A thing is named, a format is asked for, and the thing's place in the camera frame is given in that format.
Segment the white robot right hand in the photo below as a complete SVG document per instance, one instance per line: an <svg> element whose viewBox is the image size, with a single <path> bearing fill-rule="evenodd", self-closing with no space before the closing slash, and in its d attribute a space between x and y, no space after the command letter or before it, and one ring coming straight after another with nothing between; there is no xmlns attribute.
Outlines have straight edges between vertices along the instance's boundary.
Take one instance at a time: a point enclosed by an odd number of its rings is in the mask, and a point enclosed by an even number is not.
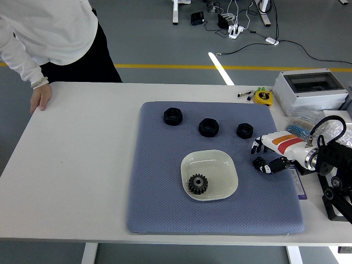
<svg viewBox="0 0 352 264"><path fill-rule="evenodd" d="M252 166L263 173L274 174L283 171L294 161L309 171L316 169L318 148L308 145L302 138L288 131L278 131L256 138L251 153L259 153L262 148L264 153L272 150L280 155L270 162L262 157L257 157L252 162Z"/></svg>

